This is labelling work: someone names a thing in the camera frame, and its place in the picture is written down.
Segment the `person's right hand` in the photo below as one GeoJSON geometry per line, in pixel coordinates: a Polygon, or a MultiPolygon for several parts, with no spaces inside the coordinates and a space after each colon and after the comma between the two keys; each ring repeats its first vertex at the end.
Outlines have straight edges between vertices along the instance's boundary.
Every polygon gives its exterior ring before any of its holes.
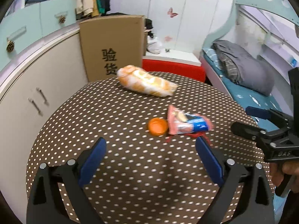
{"type": "Polygon", "coordinates": [[[298,160],[284,162],[282,166],[277,163],[270,163],[270,176],[272,183],[278,187],[283,179],[284,175],[294,175],[296,176],[295,182],[291,186],[293,192],[298,192],[298,160]]]}

